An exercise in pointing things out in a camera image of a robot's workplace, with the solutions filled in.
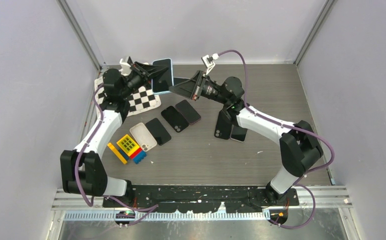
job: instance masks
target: black and white checkered board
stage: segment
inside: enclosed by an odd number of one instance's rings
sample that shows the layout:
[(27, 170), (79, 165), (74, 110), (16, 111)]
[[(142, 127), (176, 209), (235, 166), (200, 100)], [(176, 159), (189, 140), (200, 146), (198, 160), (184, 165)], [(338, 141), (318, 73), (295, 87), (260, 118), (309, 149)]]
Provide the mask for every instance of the black and white checkered board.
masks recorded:
[[(103, 78), (99, 77), (94, 80), (94, 90), (98, 89), (98, 86), (103, 83)], [(103, 88), (98, 91), (96, 96), (96, 101), (101, 104), (103, 103)], [(127, 97), (129, 102), (129, 112), (128, 116), (137, 115), (149, 110), (155, 109), (161, 105), (161, 99), (158, 95), (154, 95), (152, 90), (146, 90), (144, 86), (140, 87), (137, 91)]]

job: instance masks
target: gray wood grain tabletop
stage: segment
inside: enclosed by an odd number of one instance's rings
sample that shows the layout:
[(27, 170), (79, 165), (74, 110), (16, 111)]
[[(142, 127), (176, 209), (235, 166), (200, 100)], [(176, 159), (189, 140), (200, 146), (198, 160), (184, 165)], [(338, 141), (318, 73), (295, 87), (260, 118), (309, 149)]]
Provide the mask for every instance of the gray wood grain tabletop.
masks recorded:
[[(175, 77), (190, 78), (202, 65), (174, 65)], [(293, 64), (248, 65), (249, 84), (246, 99), (259, 111), (276, 118), (298, 122), (305, 120), (314, 127), (310, 110)], [(217, 65), (211, 72), (219, 84), (230, 76), (244, 84), (242, 65)], [(129, 116), (113, 135), (116, 142), (139, 122), (158, 118), (172, 139), (147, 152), (139, 164), (123, 164), (109, 149), (102, 162), (109, 176), (131, 180), (134, 184), (180, 185), (266, 185), (282, 166), (280, 149), (269, 139), (249, 130), (244, 143), (214, 137), (218, 112), (222, 105), (204, 97), (190, 104), (201, 120), (182, 132), (175, 132), (161, 116), (161, 111), (185, 98), (173, 93), (160, 95), (162, 105), (156, 109)], [(326, 170), (313, 172), (301, 183), (329, 185)]]

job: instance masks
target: yellow toy block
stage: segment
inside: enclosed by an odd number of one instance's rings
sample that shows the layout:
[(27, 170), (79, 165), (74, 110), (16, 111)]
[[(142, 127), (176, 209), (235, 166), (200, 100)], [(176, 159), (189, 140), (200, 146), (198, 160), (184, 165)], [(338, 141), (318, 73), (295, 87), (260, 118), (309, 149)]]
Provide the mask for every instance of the yellow toy block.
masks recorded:
[(119, 160), (121, 160), (123, 164), (127, 164), (127, 160), (121, 155), (121, 153), (112, 143), (108, 143), (107, 146), (119, 158)]
[(135, 153), (140, 146), (135, 142), (128, 134), (123, 136), (116, 144), (127, 154), (128, 157), (131, 157), (133, 153)]

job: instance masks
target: white phone case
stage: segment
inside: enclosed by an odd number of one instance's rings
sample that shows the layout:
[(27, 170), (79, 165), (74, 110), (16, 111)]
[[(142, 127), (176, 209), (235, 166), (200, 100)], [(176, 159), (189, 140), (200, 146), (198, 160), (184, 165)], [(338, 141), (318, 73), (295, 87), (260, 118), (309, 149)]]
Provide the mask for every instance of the white phone case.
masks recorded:
[(129, 132), (145, 152), (151, 150), (158, 144), (143, 122), (130, 128)]

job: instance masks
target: checkerboard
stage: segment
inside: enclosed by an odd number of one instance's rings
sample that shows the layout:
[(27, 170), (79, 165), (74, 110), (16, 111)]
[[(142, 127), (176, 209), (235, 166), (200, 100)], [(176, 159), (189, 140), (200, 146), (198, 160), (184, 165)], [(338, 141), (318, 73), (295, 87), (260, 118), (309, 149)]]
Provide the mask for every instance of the checkerboard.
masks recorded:
[[(99, 77), (94, 80), (94, 90), (98, 89), (98, 86), (103, 83), (103, 78)], [(101, 104), (105, 97), (103, 88), (100, 89), (96, 96), (96, 101)], [(154, 95), (152, 90), (146, 90), (144, 86), (140, 87), (137, 91), (127, 97), (129, 102), (128, 116), (137, 115), (149, 110), (155, 109), (161, 105), (161, 99), (158, 95)]]

